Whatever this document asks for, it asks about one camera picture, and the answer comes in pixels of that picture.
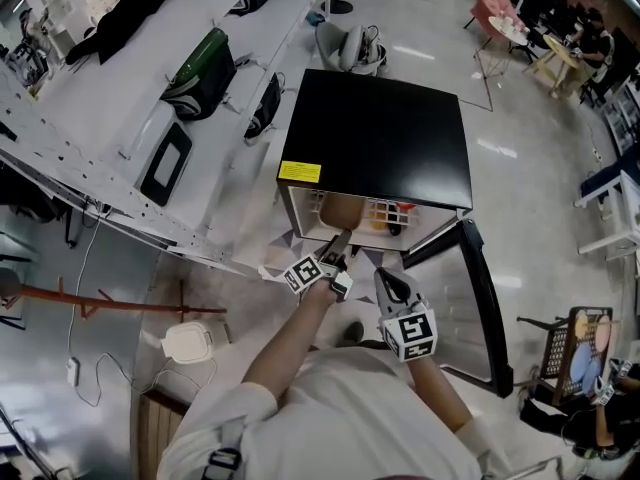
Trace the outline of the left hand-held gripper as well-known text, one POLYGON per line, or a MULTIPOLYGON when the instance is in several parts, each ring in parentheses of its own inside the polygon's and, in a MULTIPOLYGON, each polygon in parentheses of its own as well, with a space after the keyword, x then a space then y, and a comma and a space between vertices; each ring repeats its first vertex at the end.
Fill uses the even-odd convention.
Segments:
POLYGON ((354 283, 347 273, 345 256, 351 236, 352 231, 345 229, 340 235, 335 235, 322 251, 308 254, 290 265, 283 278, 291 291, 298 295, 316 281, 326 280, 337 301, 346 300, 354 283))

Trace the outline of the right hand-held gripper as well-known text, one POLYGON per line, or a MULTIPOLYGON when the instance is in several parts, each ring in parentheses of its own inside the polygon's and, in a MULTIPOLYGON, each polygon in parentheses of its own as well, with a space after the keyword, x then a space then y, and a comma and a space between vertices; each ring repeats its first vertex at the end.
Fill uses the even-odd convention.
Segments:
POLYGON ((407 274, 378 268, 374 285, 382 338, 401 363, 434 354, 438 342, 434 310, 407 274))

